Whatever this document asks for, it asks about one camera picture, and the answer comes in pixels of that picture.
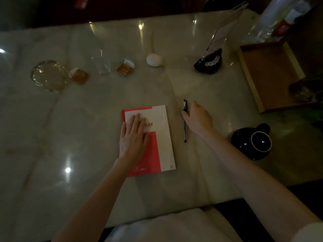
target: left hand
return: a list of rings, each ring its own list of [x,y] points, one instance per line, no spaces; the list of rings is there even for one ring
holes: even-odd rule
[[[143,156],[148,140],[149,133],[143,139],[146,118],[140,120],[140,114],[132,115],[127,123],[123,123],[120,134],[120,153],[119,159],[132,168]]]

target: black pen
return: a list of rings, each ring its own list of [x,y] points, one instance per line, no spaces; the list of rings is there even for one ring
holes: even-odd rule
[[[183,109],[186,113],[187,113],[187,101],[184,99],[184,109]],[[184,142],[186,143],[186,122],[184,120]]]

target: finger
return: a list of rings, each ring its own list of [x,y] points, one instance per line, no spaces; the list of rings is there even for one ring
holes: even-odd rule
[[[143,139],[143,149],[144,150],[146,150],[146,148],[147,148],[149,137],[150,137],[150,132],[147,132],[147,134],[145,135],[145,137]]]
[[[126,123],[123,122],[121,126],[120,139],[122,139],[126,135],[126,129]]]
[[[185,111],[182,111],[182,116],[184,118],[184,120],[187,122],[189,119],[190,119],[190,116],[187,112]]]
[[[133,114],[129,121],[127,122],[127,130],[126,130],[126,135],[129,135],[132,129],[133,121],[135,120],[135,115]]]
[[[145,129],[146,118],[142,118],[138,127],[138,134],[143,134],[143,130]]]
[[[138,125],[139,125],[139,119],[140,119],[140,113],[136,114],[135,120],[132,124],[131,133],[137,133],[138,131]]]

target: egg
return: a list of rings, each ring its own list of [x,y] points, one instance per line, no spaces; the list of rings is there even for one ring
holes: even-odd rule
[[[151,53],[146,58],[147,64],[158,67],[161,65],[161,57],[158,54]]]

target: marble table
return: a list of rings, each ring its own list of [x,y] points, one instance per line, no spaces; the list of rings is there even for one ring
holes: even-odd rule
[[[274,145],[256,164],[284,185],[323,178],[322,134],[304,118],[308,109],[257,112],[234,53],[255,13],[242,14],[216,74],[194,70],[222,13],[0,33],[0,241],[50,240],[62,228],[118,157],[122,109],[166,105],[177,169],[127,178],[107,227],[241,197],[197,136],[188,132],[183,143],[184,98],[203,105],[225,137],[268,123]],[[95,48],[110,58],[110,74],[97,72]],[[147,65],[151,52],[163,57],[161,67]],[[124,58],[136,66],[126,78],[115,73]],[[90,78],[44,92],[29,74],[48,59]]]

